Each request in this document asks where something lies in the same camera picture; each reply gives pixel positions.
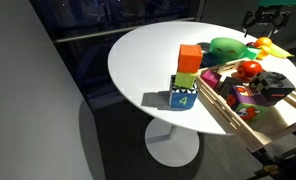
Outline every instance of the white round table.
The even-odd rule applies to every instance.
[[[166,22],[127,33],[109,53],[109,73],[119,91],[155,117],[146,129],[145,140],[150,154],[164,165],[179,167],[192,161],[199,150],[197,132],[229,134],[200,98],[189,110],[168,106],[170,76],[176,74],[180,44],[210,43],[216,37],[243,43],[256,40],[217,25]],[[265,70],[283,73],[296,86],[296,67],[289,60],[268,56],[260,63]]]

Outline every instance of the blue block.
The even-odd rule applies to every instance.
[[[192,88],[182,88],[174,85],[175,78],[175,75],[171,76],[169,106],[172,108],[192,108],[198,96],[196,81]]]
[[[219,57],[211,52],[204,53],[200,68],[210,67],[219,63]]]

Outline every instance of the pink toy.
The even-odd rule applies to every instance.
[[[213,72],[211,70],[207,70],[203,75],[200,76],[202,80],[204,80],[212,89],[215,89],[217,86],[221,74]]]

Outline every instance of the wooden crate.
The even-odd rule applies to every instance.
[[[260,119],[258,123],[248,125],[231,110],[226,100],[218,95],[216,90],[210,88],[208,84],[200,78],[201,74],[210,69],[221,74],[222,81],[226,76],[230,76],[230,74],[236,72],[238,66],[244,61],[247,61],[247,59],[231,61],[224,65],[200,69],[196,81],[200,95],[204,96],[207,102],[212,105],[211,107],[222,117],[222,119],[219,120],[224,121],[233,134],[235,134],[251,152],[254,152],[296,131],[296,90],[279,101],[275,106],[271,107],[269,113],[266,113],[265,117]]]

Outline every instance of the table top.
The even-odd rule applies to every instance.
[[[121,37],[112,47],[108,68],[118,90],[136,107],[176,126],[209,134],[227,134],[216,114],[202,100],[188,110],[168,105],[170,76],[176,74],[180,44],[210,43],[230,37],[243,43],[256,38],[222,26],[197,22],[147,25]],[[296,67],[288,59],[269,55],[261,63],[268,71],[283,73],[296,86]]]

